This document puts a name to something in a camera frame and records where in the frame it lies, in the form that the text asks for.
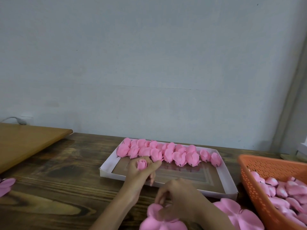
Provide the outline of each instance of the wooden table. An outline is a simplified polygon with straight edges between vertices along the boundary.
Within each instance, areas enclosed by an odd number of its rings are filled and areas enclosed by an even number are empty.
[[[14,177],[12,191],[0,198],[0,229],[88,229],[115,197],[123,182],[99,176],[99,167],[121,137],[74,133],[1,174]],[[238,185],[238,202],[254,210],[240,184],[240,154],[279,158],[276,154],[223,147],[217,149]],[[156,187],[144,186],[120,229],[138,229],[154,202]],[[188,229],[201,229],[186,223]]]

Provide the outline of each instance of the white electrical cord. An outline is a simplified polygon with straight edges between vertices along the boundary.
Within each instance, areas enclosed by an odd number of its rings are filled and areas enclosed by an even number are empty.
[[[25,120],[23,120],[23,119],[21,119],[21,118],[14,117],[14,116],[11,116],[11,117],[8,117],[8,118],[2,120],[1,123],[4,122],[5,120],[12,119],[12,118],[13,118],[13,119],[16,119],[16,120],[17,120],[17,123],[19,123],[19,124],[21,124],[21,125],[27,125],[27,121],[25,121]]]

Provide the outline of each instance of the orange plastic basket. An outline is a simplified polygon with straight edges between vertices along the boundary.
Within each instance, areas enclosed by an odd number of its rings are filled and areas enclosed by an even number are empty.
[[[295,177],[307,184],[307,164],[260,156],[240,155],[241,181],[253,202],[261,221],[267,230],[306,230],[306,228],[284,217],[270,202],[251,171],[263,177],[273,177],[286,182],[289,177]]]

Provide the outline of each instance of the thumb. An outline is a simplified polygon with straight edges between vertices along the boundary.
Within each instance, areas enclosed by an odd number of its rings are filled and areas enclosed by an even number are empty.
[[[173,206],[167,206],[162,209],[160,209],[156,216],[158,221],[171,221],[176,219],[176,216],[174,215]]]
[[[162,164],[162,161],[156,161],[154,163],[151,163],[146,169],[142,171],[142,174],[144,174],[144,177],[148,178],[148,176],[156,171]]]

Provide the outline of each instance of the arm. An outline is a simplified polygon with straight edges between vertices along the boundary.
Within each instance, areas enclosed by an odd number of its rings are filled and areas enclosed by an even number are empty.
[[[159,220],[183,218],[208,230],[236,230],[228,216],[207,200],[190,183],[179,178],[167,182],[158,191],[155,203],[163,204],[171,195],[172,205],[159,211]]]
[[[140,159],[147,161],[147,168],[142,171],[137,169],[137,161]],[[146,180],[150,179],[150,185],[154,183],[155,171],[160,166],[161,161],[153,163],[149,157],[131,160],[124,185],[89,230],[117,230],[128,211],[138,201]]]

